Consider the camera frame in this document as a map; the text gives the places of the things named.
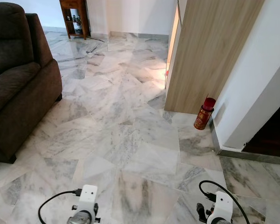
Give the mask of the red gold tin can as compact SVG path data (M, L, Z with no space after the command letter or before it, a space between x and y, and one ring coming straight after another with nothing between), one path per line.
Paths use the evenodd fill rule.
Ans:
M216 104L216 99L206 98L200 111L198 111L197 118L194 121L194 128L198 130L204 130L212 116L214 107Z

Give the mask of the light wood cabinet panel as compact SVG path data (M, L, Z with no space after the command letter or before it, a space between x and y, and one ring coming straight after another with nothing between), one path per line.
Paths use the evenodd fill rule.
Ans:
M219 98L265 0L187 0L164 109L196 114Z

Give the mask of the dark brown fabric sofa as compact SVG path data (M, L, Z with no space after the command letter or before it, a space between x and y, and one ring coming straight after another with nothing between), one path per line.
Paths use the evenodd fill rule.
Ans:
M0 162L14 163L63 97L63 81L37 14L0 2Z

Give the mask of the brown wooden side table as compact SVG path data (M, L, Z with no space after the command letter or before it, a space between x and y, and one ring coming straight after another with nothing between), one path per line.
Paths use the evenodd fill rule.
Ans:
M91 30L87 15L86 0L59 0L59 4L68 38L89 38L91 36Z

